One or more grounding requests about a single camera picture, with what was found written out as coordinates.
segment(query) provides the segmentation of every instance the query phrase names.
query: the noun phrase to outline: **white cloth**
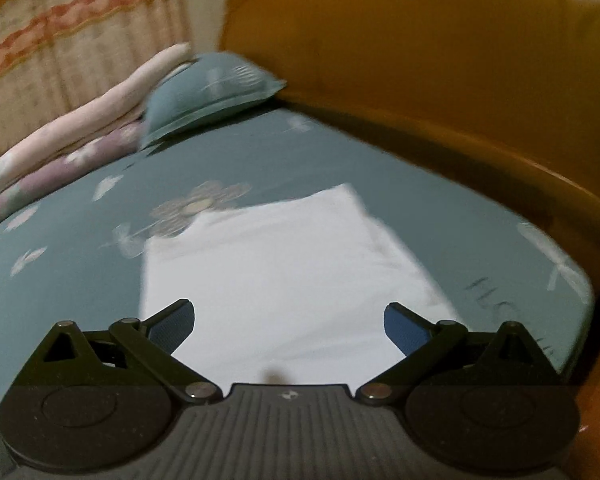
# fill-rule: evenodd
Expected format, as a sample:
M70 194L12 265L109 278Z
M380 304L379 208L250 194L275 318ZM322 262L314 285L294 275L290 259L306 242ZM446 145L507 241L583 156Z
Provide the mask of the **white cloth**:
M343 184L289 202L206 211L144 251L142 316L179 298L193 333L174 356L225 394L233 383L348 384L403 359L384 333L392 301L457 319L389 229Z

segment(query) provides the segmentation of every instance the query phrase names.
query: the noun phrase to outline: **ribbed plastic surface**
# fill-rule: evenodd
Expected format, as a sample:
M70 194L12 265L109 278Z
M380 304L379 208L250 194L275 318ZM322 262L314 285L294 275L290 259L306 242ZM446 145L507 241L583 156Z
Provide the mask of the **ribbed plastic surface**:
M55 476L19 468L9 480L469 480L424 455L395 413L354 402L341 386L237 385L219 404L187 409L144 456L108 472ZM558 470L526 477L564 480Z

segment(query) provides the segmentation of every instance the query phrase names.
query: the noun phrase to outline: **orange headboard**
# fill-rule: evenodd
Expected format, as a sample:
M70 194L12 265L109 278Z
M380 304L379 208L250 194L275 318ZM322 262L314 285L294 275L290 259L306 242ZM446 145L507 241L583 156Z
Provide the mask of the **orange headboard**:
M600 291L600 0L229 0L221 47L521 212Z

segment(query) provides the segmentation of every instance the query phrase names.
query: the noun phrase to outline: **circular disc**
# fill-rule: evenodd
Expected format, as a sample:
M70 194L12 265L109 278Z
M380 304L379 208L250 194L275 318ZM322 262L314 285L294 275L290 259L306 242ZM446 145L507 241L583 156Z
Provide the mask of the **circular disc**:
M0 436L21 462L49 472L85 472L128 460L171 421L163 387L22 386L4 397Z
M454 370L417 386L405 406L424 451L478 474L522 474L559 462L579 425L561 386L488 384Z

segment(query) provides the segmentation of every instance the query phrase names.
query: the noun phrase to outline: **pillow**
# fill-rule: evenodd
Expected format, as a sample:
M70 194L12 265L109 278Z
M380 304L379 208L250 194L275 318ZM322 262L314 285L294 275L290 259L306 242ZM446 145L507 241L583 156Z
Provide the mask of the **pillow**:
M149 97L141 147L230 117L266 101L284 86L284 81L230 52L201 54Z
M156 86L157 87L160 86L162 83L164 83L165 81L168 81L176 74L179 74L183 70L189 68L191 65L193 65L193 61L187 61L186 63L183 63L183 64L177 66L176 68L171 70L171 72L169 72L166 76L164 76Z

